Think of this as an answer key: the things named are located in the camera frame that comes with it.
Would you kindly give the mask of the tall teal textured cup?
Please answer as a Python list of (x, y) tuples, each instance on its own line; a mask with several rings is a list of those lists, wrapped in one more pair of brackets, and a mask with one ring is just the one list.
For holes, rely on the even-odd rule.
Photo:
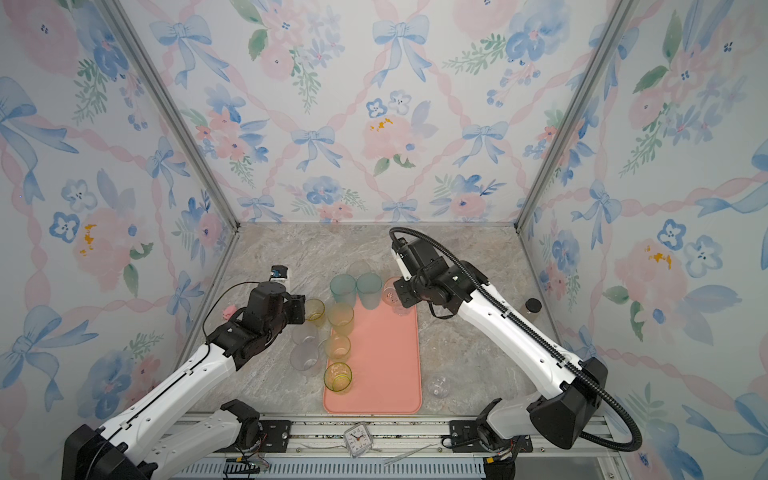
[(349, 274), (336, 275), (330, 282), (330, 291), (337, 304), (354, 307), (357, 300), (356, 279)]

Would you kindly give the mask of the light green textured cup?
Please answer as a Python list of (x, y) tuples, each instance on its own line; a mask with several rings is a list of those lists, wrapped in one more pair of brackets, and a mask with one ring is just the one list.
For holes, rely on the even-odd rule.
[(324, 351), (331, 362), (347, 362), (351, 354), (352, 343), (348, 336), (333, 333), (324, 342)]

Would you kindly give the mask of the yellow glass cup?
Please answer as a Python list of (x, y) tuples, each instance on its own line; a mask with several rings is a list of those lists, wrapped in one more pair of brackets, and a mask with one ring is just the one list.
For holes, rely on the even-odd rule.
[(320, 328), (325, 322), (325, 304), (317, 298), (310, 298), (305, 302), (305, 321)]

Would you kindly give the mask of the yellow-green textured cup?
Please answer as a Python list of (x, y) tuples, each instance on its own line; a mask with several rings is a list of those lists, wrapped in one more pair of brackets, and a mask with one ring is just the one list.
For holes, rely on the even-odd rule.
[(335, 303), (327, 310), (328, 322), (332, 330), (343, 336), (349, 336), (354, 330), (354, 309), (346, 303)]

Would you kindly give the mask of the green glass cup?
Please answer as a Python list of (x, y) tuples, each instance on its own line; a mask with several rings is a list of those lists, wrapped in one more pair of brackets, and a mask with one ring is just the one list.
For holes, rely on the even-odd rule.
[(352, 369), (344, 362), (333, 362), (329, 364), (323, 376), (325, 388), (333, 393), (347, 391), (351, 387), (352, 380)]

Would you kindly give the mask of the clear textured cup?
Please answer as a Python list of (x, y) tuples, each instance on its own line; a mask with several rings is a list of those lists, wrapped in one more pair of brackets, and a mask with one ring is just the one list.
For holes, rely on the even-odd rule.
[(406, 316), (412, 311), (411, 308), (406, 308), (403, 306), (397, 291), (393, 286), (384, 288), (382, 290), (382, 301), (391, 308), (394, 314), (398, 316)]

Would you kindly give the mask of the clear plastic stick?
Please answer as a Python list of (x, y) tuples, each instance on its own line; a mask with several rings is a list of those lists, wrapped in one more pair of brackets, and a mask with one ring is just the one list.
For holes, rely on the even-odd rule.
[(408, 457), (411, 457), (411, 456), (413, 456), (413, 455), (415, 455), (417, 453), (420, 453), (420, 452), (423, 452), (423, 451), (428, 450), (430, 448), (436, 447), (437, 445), (438, 445), (438, 443), (431, 443), (431, 444), (425, 445), (425, 446), (420, 447), (420, 448), (409, 450), (409, 451), (407, 451), (405, 453), (401, 453), (399, 455), (396, 455), (394, 457), (386, 459), (383, 462), (383, 464), (384, 465), (390, 465), (390, 464), (397, 463), (397, 462), (402, 461), (402, 460), (404, 460), (404, 459), (406, 459)]

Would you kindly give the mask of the orange textured cup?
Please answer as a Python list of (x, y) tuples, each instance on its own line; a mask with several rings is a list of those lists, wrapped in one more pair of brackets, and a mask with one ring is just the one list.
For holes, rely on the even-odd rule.
[(391, 277), (387, 279), (383, 285), (383, 290), (386, 291), (386, 290), (394, 289), (394, 284), (397, 280), (398, 280), (398, 277)]

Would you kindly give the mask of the small clear glass back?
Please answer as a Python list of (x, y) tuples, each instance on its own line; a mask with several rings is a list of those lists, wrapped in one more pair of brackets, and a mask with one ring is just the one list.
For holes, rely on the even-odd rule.
[(346, 270), (346, 273), (355, 279), (372, 271), (371, 266), (364, 260), (354, 261)]

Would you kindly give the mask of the pink plastic tray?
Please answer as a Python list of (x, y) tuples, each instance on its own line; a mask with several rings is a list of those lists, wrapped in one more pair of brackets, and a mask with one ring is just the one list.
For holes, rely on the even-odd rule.
[(422, 405), (418, 315), (400, 315), (385, 302), (374, 310), (354, 307), (350, 335), (351, 384), (326, 389), (323, 406), (332, 415), (413, 415)]

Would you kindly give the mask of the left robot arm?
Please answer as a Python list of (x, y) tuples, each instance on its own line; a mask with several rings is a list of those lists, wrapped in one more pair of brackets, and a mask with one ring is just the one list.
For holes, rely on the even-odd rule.
[(64, 479), (169, 479), (223, 448), (246, 452), (266, 435), (260, 414), (230, 400), (176, 434), (169, 429), (215, 386), (268, 349), (289, 325), (305, 321), (306, 298), (284, 284), (256, 282), (248, 302), (208, 333), (193, 355), (123, 413), (65, 441)]

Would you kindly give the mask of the jar with black lid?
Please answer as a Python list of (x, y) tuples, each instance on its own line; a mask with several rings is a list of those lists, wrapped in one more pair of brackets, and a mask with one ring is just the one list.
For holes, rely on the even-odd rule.
[(542, 302), (537, 298), (527, 299), (524, 306), (529, 314), (538, 314), (543, 308)]

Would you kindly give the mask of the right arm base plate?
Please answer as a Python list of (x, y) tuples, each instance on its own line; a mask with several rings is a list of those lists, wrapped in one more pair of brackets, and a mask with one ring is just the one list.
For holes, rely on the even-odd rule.
[(475, 420), (451, 420), (449, 433), (441, 439), (443, 448), (454, 453), (503, 454), (516, 450), (518, 453), (532, 453), (533, 445), (529, 436), (501, 439), (485, 427), (478, 427)]

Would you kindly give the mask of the clear glass cup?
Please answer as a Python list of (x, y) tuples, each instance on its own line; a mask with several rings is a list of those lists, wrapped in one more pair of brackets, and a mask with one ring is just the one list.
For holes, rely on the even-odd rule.
[(319, 342), (319, 330), (312, 323), (303, 323), (293, 326), (291, 330), (291, 339), (296, 345), (307, 343), (317, 344)]
[(296, 345), (290, 354), (290, 365), (305, 377), (316, 376), (324, 365), (322, 350), (313, 342)]

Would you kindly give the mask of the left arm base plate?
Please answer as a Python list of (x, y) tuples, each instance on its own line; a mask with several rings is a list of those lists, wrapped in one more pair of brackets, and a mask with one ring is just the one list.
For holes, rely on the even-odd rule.
[(286, 453), (288, 450), (291, 427), (292, 422), (290, 420), (261, 420), (259, 422), (258, 434), (254, 437), (253, 442), (246, 448), (233, 444), (216, 450), (216, 453)]

